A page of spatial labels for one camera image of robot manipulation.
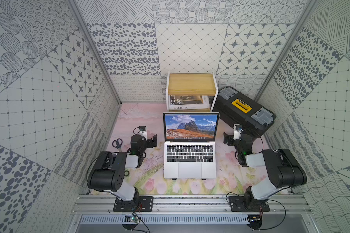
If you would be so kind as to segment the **silver laptop computer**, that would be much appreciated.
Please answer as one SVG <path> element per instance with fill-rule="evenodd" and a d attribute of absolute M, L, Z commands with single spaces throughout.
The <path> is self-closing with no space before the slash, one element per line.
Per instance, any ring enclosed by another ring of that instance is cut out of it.
<path fill-rule="evenodd" d="M 216 178 L 218 112 L 163 113 L 164 178 Z"/>

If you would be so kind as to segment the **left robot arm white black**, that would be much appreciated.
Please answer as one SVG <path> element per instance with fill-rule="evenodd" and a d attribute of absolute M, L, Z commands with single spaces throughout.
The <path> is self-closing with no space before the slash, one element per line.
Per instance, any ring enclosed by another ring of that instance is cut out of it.
<path fill-rule="evenodd" d="M 122 151 L 122 139 L 114 140 L 112 145 L 118 151 L 102 151 L 92 162 L 93 168 L 88 169 L 89 173 L 86 175 L 88 188 L 110 193 L 121 203 L 137 205 L 139 192 L 124 180 L 125 171 L 127 168 L 139 168 L 142 165 L 146 149 L 158 145 L 157 137 L 154 135 L 152 139 L 148 139 L 145 134 L 133 135 L 131 148 L 126 152 Z"/>

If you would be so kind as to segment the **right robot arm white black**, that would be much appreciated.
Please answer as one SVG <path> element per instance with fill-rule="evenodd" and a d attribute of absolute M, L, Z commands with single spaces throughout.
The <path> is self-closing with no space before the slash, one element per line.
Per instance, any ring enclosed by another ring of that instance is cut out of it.
<path fill-rule="evenodd" d="M 307 183 L 307 175 L 289 149 L 262 150 L 252 152 L 253 139 L 250 135 L 238 137 L 223 133 L 223 143 L 236 149 L 235 158 L 244 168 L 264 167 L 267 177 L 258 184 L 249 186 L 242 200 L 248 210 L 264 207 L 268 198 L 288 188 Z"/>

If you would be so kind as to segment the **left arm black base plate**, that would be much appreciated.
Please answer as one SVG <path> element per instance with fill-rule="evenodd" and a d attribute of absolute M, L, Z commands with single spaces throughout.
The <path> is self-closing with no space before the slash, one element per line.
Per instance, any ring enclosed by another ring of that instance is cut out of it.
<path fill-rule="evenodd" d="M 131 201 L 116 199 L 113 212 L 152 212 L 153 196 L 139 196 Z"/>

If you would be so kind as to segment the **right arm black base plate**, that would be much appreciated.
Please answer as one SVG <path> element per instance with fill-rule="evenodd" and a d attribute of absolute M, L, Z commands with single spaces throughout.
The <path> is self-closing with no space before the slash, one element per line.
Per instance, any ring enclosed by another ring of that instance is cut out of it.
<path fill-rule="evenodd" d="M 246 201 L 244 197 L 227 197 L 232 212 L 269 212 L 270 208 L 267 200 L 251 199 Z"/>

